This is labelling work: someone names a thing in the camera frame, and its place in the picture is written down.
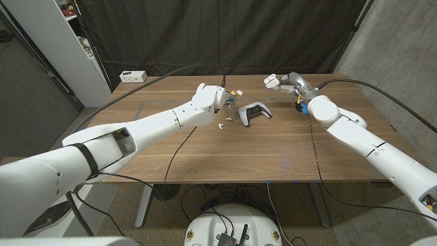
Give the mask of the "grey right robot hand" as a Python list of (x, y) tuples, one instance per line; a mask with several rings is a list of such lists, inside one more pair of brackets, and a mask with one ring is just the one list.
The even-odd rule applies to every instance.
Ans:
[(314, 89), (306, 79), (296, 72), (291, 72), (280, 77), (279, 82), (276, 85), (273, 85), (271, 89), (273, 91), (280, 91), (288, 94), (297, 92), (309, 100), (320, 95), (320, 93)]

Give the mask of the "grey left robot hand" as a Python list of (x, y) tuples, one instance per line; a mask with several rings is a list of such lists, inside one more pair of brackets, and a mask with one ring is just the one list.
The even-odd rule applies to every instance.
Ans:
[(232, 122), (236, 119), (236, 96), (241, 96), (242, 94), (241, 90), (227, 92), (225, 106), (229, 117), (226, 120)]

